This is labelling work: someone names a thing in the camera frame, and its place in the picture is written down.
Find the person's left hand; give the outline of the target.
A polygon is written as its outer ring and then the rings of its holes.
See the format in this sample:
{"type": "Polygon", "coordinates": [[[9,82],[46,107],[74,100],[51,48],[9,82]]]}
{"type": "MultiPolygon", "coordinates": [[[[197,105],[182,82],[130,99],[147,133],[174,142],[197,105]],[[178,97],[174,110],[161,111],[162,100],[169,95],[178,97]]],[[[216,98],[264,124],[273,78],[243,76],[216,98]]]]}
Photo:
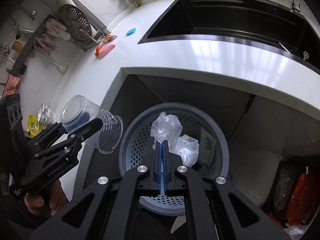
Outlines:
{"type": "Polygon", "coordinates": [[[26,194],[24,198],[27,209],[33,215],[42,217],[55,215],[67,205],[68,202],[60,180],[57,180],[50,189],[44,193],[40,195],[26,194]]]}

